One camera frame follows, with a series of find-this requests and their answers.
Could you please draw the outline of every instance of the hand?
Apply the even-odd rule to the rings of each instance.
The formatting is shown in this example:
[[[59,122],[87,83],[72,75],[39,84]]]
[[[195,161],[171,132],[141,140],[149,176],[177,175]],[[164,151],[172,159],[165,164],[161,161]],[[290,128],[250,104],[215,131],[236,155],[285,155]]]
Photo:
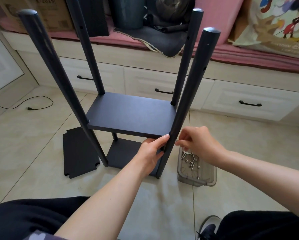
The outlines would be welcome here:
[[[205,126],[191,127],[186,126],[179,135],[179,140],[175,143],[185,151],[191,149],[207,163],[217,166],[219,159],[227,150],[218,142]]]
[[[132,159],[132,161],[140,164],[143,170],[143,177],[148,176],[155,168],[157,161],[161,158],[164,152],[158,154],[157,150],[166,144],[169,139],[169,135],[164,135],[158,139],[147,138],[140,146],[138,153]]]

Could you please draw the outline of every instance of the drawer handle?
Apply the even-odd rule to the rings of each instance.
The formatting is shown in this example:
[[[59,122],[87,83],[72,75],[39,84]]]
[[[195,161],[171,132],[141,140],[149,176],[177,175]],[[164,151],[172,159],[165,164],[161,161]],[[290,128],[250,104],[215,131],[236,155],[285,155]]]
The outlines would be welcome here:
[[[155,92],[174,94],[174,92],[164,92],[164,91],[160,91],[158,88],[155,88]]]
[[[250,106],[256,106],[256,107],[261,107],[262,104],[248,104],[248,103],[244,103],[243,100],[239,101],[240,104],[245,104],[245,105],[250,105]]]
[[[92,81],[94,80],[94,79],[92,79],[92,78],[81,77],[80,75],[78,75],[77,78],[79,78],[79,79],[84,79],[84,80],[92,80]]]

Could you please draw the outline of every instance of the metal leg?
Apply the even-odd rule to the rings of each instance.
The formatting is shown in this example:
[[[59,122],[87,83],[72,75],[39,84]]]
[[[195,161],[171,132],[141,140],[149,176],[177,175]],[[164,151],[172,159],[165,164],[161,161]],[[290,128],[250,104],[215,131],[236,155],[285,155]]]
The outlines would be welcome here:
[[[196,54],[190,69],[184,92],[182,98],[180,99],[178,109],[176,111],[176,116],[171,127],[170,139],[168,140],[164,155],[158,166],[156,177],[160,178],[164,167],[167,163],[168,157],[171,154],[175,140],[179,134],[180,129],[185,121],[186,115],[195,97],[197,89],[201,83],[205,70],[207,68],[208,62],[211,59],[211,55],[215,49],[216,43],[218,41],[220,31],[215,28],[204,28],[201,39],[199,41]]]
[[[175,88],[174,88],[174,94],[171,99],[171,105],[178,105],[178,101],[180,98],[180,94],[182,93],[190,59],[193,54],[193,49],[198,34],[198,30],[202,22],[203,14],[204,11],[199,8],[195,8],[192,11],[188,32],[187,32],[187,40],[185,42],[183,56],[179,65],[178,75],[177,75]]]
[[[66,72],[60,63],[59,57],[57,56],[53,44],[42,24],[38,13],[31,9],[24,9],[18,12],[18,16],[25,26],[29,36],[34,42],[38,52],[46,63],[49,71],[55,79],[59,89],[62,91],[66,98],[69,106],[73,110],[77,120],[83,128],[86,136],[90,140],[91,144],[95,148],[99,158],[103,164],[107,167],[108,161],[106,156],[93,132],[93,130],[87,128],[88,119],[85,112],[74,92],[74,89],[68,80]]]
[[[94,83],[96,85],[98,94],[105,94],[105,89],[103,86],[102,78],[100,77],[99,70],[96,64],[96,59],[94,56],[93,48],[91,46],[91,41],[88,36],[87,28],[85,25],[83,13],[81,11],[78,0],[66,0],[70,15],[72,17],[76,32],[81,41],[84,54],[87,59],[88,66],[91,70]]]
[[[113,136],[114,141],[117,141],[117,140],[118,140],[118,137],[117,137],[117,134],[116,134],[116,133],[112,133],[112,136]]]

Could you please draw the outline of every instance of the tile floor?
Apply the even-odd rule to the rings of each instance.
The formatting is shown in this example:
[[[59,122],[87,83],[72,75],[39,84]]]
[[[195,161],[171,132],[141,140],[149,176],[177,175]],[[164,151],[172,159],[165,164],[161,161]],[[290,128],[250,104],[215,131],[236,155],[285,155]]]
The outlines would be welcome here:
[[[30,100],[0,116],[0,202],[21,198],[89,196],[105,185],[119,170],[105,168],[69,179],[63,173],[62,134],[78,127],[59,89],[38,87],[23,100]],[[85,111],[95,95],[77,92]],[[190,111],[184,125],[206,125],[227,149],[299,169],[299,129],[256,121]],[[95,131],[108,152],[111,133]],[[119,135],[142,141],[143,138]],[[192,187],[177,181],[174,147],[160,179],[147,177],[136,196],[119,239],[195,239],[205,217],[220,217],[233,210],[285,210],[268,196],[220,169],[214,187]]]

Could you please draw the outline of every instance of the sneaker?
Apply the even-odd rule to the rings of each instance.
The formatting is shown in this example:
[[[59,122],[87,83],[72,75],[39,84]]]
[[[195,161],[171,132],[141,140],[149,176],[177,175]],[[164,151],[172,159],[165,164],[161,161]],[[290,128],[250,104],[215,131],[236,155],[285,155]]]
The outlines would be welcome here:
[[[218,216],[207,217],[197,232],[197,240],[217,239],[216,232],[221,221],[222,219]]]

